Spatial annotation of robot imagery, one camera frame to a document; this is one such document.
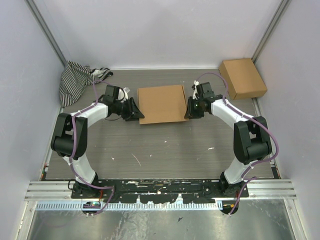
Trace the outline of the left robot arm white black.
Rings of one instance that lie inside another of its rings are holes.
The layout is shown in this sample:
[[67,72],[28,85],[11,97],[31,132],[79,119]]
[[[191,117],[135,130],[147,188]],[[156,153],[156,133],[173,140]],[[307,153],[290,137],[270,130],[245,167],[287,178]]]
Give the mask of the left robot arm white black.
[[104,190],[112,189],[100,185],[98,174],[89,163],[86,155],[88,129],[113,114],[126,122],[144,119],[129,92],[127,87],[107,85],[105,93],[89,106],[73,113],[60,113],[57,117],[50,147],[70,166],[75,175],[72,190],[79,195],[93,199]]

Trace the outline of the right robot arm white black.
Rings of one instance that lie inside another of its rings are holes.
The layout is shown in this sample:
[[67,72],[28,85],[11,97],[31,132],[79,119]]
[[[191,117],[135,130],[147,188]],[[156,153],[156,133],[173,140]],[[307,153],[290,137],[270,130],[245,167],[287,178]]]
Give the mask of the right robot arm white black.
[[184,117],[200,119],[209,113],[220,118],[233,130],[234,159],[221,173],[218,189],[225,197],[232,197],[244,184],[249,168],[272,152],[267,121],[253,117],[233,106],[221,94],[216,95],[209,82],[194,81],[193,95],[187,100]]

